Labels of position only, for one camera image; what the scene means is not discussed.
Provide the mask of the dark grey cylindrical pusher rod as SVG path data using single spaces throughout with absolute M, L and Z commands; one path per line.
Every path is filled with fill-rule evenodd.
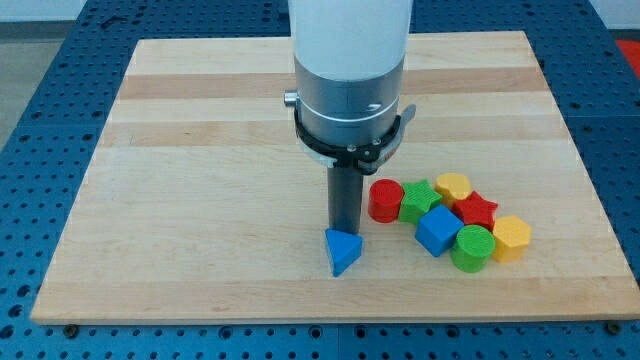
M 360 229 L 363 175 L 353 168 L 327 170 L 329 227 L 357 234 Z

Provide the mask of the black clamp ring mount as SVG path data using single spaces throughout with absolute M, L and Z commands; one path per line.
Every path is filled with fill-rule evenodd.
M 310 158 L 327 168 L 354 168 L 362 175 L 373 175 L 399 148 L 406 126 L 416 115 L 416 105 L 408 105 L 395 116 L 391 128 L 380 138 L 364 145 L 332 145 L 322 142 L 304 128 L 297 111 L 294 114 L 296 136 Z

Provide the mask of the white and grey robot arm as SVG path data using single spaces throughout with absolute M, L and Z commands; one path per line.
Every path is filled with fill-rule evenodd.
M 333 230 L 358 233 L 363 179 L 415 116 L 415 105 L 398 108 L 412 9 L 412 0 L 288 4 L 296 87 L 284 103 L 303 151 L 327 169 Z

